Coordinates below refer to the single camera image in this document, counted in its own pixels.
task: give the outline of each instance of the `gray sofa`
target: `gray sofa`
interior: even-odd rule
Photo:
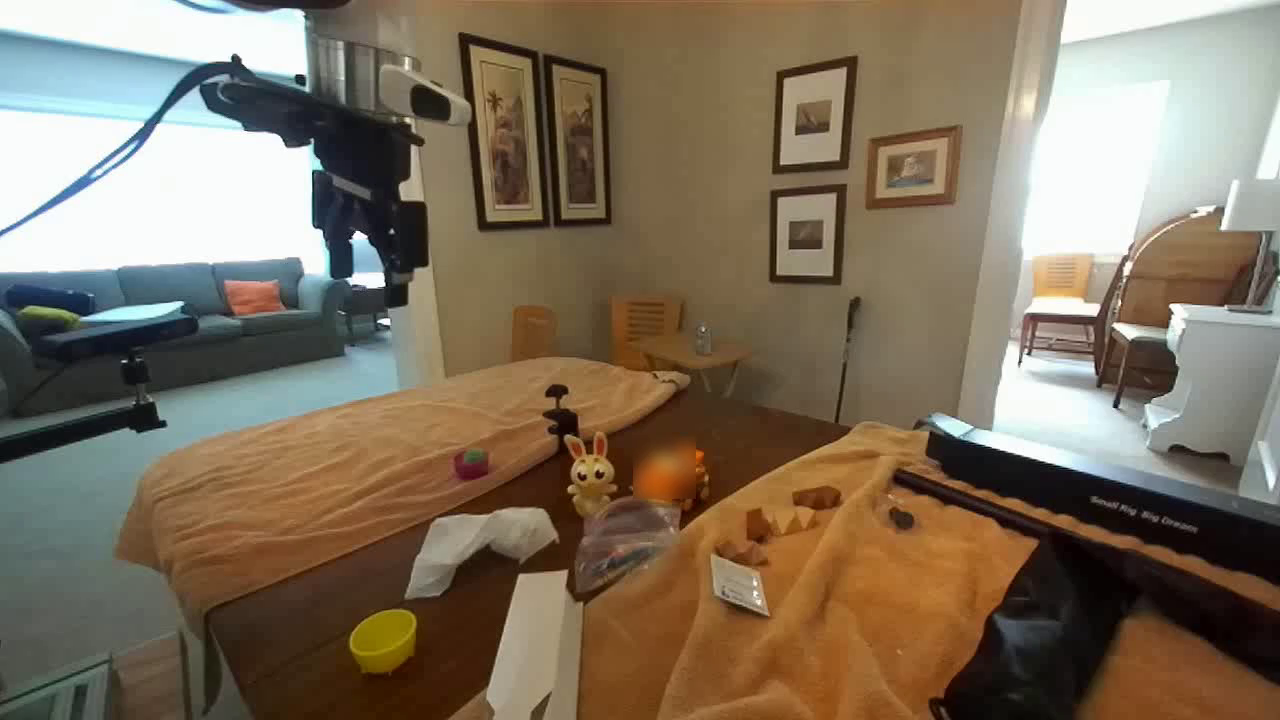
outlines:
[[[276,281],[284,310],[231,314],[223,281]],[[89,292],[96,310],[183,298],[183,310],[196,314],[196,332],[141,347],[153,392],[345,352],[345,287],[329,276],[309,276],[298,254],[128,265],[106,273],[0,273],[0,309],[11,285]],[[0,416],[40,416],[128,394],[132,387],[124,384],[116,357],[79,365],[40,361],[17,314],[0,310]]]

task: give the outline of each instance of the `black cable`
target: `black cable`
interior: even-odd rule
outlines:
[[[86,174],[77,174],[70,186],[52,191],[45,205],[35,205],[30,216],[11,221],[0,226],[0,234],[32,223],[35,216],[62,206],[64,200],[79,194],[86,186],[100,182],[106,174],[112,174],[121,165],[128,165],[156,130],[156,122],[174,110],[174,105],[181,105],[194,89],[201,89],[214,77],[251,77],[242,59],[229,64],[196,64],[190,77],[181,77],[174,83],[174,91],[159,100],[159,109],[121,142],[112,146],[106,158],[96,158]]]

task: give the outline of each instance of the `pillow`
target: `pillow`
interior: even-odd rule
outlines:
[[[30,309],[30,302],[64,309],[64,310],[77,310],[77,314],[92,314],[96,310],[96,298],[89,292],[45,287],[45,285],[11,285],[4,292],[4,302],[7,309]]]
[[[40,340],[40,337],[70,332],[70,329],[79,325],[77,310],[50,309],[50,302],[25,302],[25,309],[11,310],[11,321],[25,332],[25,340]]]
[[[223,296],[229,296],[231,314],[284,310],[276,281],[223,281]]]

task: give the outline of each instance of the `picture frame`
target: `picture frame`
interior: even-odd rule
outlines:
[[[548,56],[553,210],[558,223],[608,223],[608,73]]]
[[[543,226],[539,56],[462,32],[479,226]]]
[[[850,167],[855,56],[775,73],[772,171]]]
[[[961,122],[872,137],[867,206],[954,205],[961,174]]]
[[[841,285],[843,182],[772,191],[770,226],[772,285]]]

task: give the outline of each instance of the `wooden chair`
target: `wooden chair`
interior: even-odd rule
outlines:
[[[1075,340],[1052,337],[1052,347],[1095,347],[1102,302],[1084,298],[1091,276],[1089,250],[1031,254],[1031,302],[1023,309],[1018,365],[1036,352],[1042,325],[1075,329]]]
[[[513,361],[558,357],[558,310],[548,302],[513,309]]]
[[[1137,238],[1115,265],[1095,332],[1095,384],[1171,387],[1168,302],[1237,302],[1247,292],[1256,231],[1222,231],[1222,206],[1191,206]]]
[[[669,337],[679,329],[686,329],[686,298],[679,296],[612,296],[608,298],[612,365],[647,366],[636,340],[641,337]]]

